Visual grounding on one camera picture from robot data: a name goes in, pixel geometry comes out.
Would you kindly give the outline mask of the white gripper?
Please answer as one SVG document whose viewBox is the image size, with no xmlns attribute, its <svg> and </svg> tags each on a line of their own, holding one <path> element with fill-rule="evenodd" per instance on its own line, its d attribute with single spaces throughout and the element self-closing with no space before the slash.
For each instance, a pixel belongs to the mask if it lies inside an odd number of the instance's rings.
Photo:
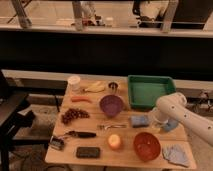
<svg viewBox="0 0 213 171">
<path fill-rule="evenodd" d="M 148 112 L 150 126 L 160 129 L 167 123 L 167 117 L 164 116 L 156 107 Z"/>
</svg>

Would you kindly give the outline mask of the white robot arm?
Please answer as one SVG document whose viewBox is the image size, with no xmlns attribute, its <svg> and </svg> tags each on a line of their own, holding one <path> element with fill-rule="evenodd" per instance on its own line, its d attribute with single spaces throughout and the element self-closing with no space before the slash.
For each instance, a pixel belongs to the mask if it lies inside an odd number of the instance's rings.
<svg viewBox="0 0 213 171">
<path fill-rule="evenodd" d="M 186 97 L 179 92 L 161 96 L 150 111 L 151 118 L 159 124 L 166 124 L 172 118 L 213 146 L 213 121 L 191 112 L 186 104 Z"/>
</svg>

